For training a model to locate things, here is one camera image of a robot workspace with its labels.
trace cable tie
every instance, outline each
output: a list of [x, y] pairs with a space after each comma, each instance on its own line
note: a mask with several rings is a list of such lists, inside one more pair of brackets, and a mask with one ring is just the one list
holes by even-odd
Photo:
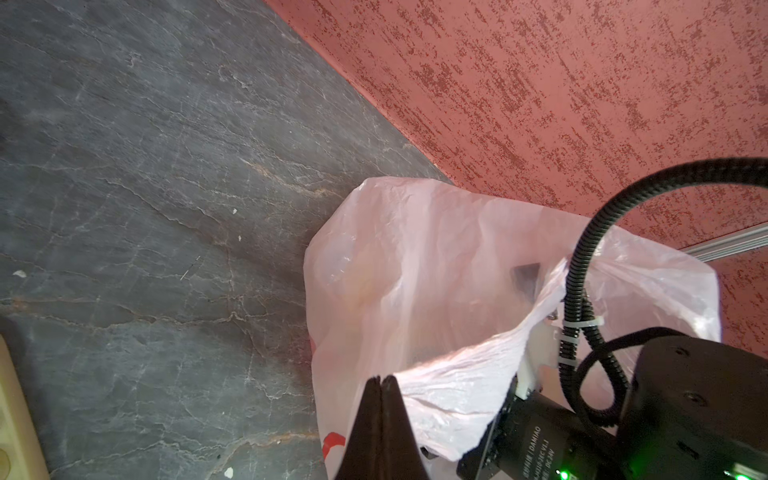
[[558, 334], [557, 334], [557, 335], [555, 335], [554, 337], [555, 337], [556, 339], [560, 340], [560, 341], [563, 341], [563, 342], [568, 342], [568, 343], [573, 343], [574, 345], [578, 345], [578, 337], [577, 337], [577, 336], [568, 336], [568, 335], [565, 335], [565, 334], [562, 332], [562, 330], [560, 331], [560, 333], [558, 333]]
[[571, 329], [583, 329], [588, 326], [603, 326], [605, 325], [605, 318], [603, 318], [602, 315], [596, 316], [592, 320], [586, 320], [581, 322], [568, 322], [567, 320], [563, 320], [563, 326], [566, 326]]
[[559, 356], [558, 357], [558, 363], [562, 363], [563, 365], [570, 365], [570, 366], [573, 366], [573, 367], [577, 367], [578, 366], [578, 362], [575, 359], [567, 359], [567, 358], [565, 358], [563, 356]]

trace pink plastic bag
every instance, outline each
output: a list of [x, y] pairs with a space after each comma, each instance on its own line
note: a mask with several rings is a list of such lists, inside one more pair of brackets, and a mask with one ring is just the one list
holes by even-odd
[[[477, 445], [531, 328], [564, 296], [567, 259], [587, 221], [437, 180], [369, 178], [357, 187], [304, 258], [329, 477], [375, 375], [396, 374], [417, 443], [452, 461]], [[606, 339], [663, 325], [720, 340], [714, 271], [621, 228], [598, 248], [588, 292]], [[629, 374], [635, 356], [618, 357]], [[610, 392], [606, 379], [588, 377], [586, 400], [599, 406]]]

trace beige power strip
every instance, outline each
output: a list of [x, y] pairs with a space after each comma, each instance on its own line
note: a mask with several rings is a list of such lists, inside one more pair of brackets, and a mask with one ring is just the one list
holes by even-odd
[[0, 480], [49, 480], [24, 393], [0, 336]]

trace metal strip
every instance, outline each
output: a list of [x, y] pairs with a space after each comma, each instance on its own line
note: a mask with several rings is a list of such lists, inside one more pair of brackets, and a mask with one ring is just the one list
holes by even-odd
[[562, 342], [568, 342], [573, 343], [574, 345], [578, 345], [578, 337], [577, 336], [568, 336], [563, 333], [559, 333], [558, 335], [554, 336], [555, 339], [558, 339]]
[[718, 258], [736, 255], [766, 245], [768, 245], [768, 222], [697, 243], [683, 248], [681, 251], [702, 262], [711, 262]]
[[573, 367], [578, 366], [578, 361], [576, 361], [574, 359], [567, 359], [567, 358], [565, 358], [563, 356], [559, 356], [558, 357], [558, 363], [562, 363], [563, 365], [570, 365], [570, 366], [573, 366]]

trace black cable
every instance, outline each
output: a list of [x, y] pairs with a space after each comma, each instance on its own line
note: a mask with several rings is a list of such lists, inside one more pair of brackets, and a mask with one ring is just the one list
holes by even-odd
[[[768, 158], [717, 158], [677, 165], [649, 175], [625, 188], [592, 218], [579, 238], [570, 270], [565, 280], [564, 319], [568, 322], [580, 322], [594, 318], [591, 305], [584, 301], [584, 281], [594, 251], [600, 240], [619, 219], [629, 210], [649, 198], [683, 187], [703, 184], [742, 184], [756, 187], [768, 187]], [[596, 326], [581, 328], [592, 349], [605, 344]], [[579, 329], [565, 327], [563, 334], [578, 337]], [[576, 345], [562, 341], [560, 356], [576, 359]], [[609, 409], [596, 410], [581, 398], [574, 384], [573, 366], [560, 364], [560, 384], [565, 398], [574, 411], [585, 412], [585, 418], [594, 425], [609, 426], [618, 422], [621, 406], [627, 393], [627, 378], [612, 353], [600, 357], [600, 362], [614, 389], [614, 402]]]
[[[578, 390], [581, 388], [581, 384], [584, 382], [584, 377], [587, 376], [587, 372], [589, 372], [589, 369], [592, 368], [592, 366], [600, 359], [603, 359], [609, 355], [612, 355], [613, 352], [616, 350], [626, 349], [631, 346], [639, 346], [644, 345], [645, 343], [651, 341], [652, 339], [661, 338], [663, 336], [687, 336], [685, 333], [678, 332], [677, 330], [668, 329], [667, 327], [663, 326], [653, 326], [651, 328], [638, 330], [637, 332], [628, 333], [627, 335], [620, 336], [616, 339], [611, 340], [610, 342], [605, 342], [596, 349], [589, 352], [589, 355], [587, 355], [587, 358], [585, 358], [581, 363], [579, 363], [578, 369], [576, 369], [576, 373], [574, 374], [573, 378], [573, 387], [574, 389]], [[579, 416], [579, 419], [581, 419], [581, 423], [584, 424], [584, 426], [587, 428], [587, 431], [592, 435], [593, 438], [596, 439], [602, 439], [607, 438], [605, 436], [605, 431], [602, 429], [599, 429], [595, 424], [593, 424], [589, 420], [589, 415], [587, 412], [586, 404], [583, 402], [576, 403], [574, 411], [576, 412], [576, 415]], [[611, 453], [613, 452], [612, 447], [610, 444], [605, 443], [604, 445], [599, 445], [601, 449], [604, 450], [605, 453]]]

